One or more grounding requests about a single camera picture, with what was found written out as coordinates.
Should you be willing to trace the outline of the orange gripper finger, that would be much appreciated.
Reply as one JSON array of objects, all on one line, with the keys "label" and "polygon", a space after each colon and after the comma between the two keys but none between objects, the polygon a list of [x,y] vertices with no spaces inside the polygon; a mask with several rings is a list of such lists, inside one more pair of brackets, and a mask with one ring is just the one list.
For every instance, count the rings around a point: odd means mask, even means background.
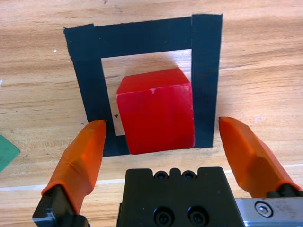
[{"label": "orange gripper finger", "polygon": [[223,148],[240,188],[253,198],[301,197],[294,183],[270,148],[249,126],[231,117],[219,118]]},{"label": "orange gripper finger", "polygon": [[106,140],[106,122],[87,124],[63,152],[32,220],[38,227],[88,227],[80,214],[96,184]]}]

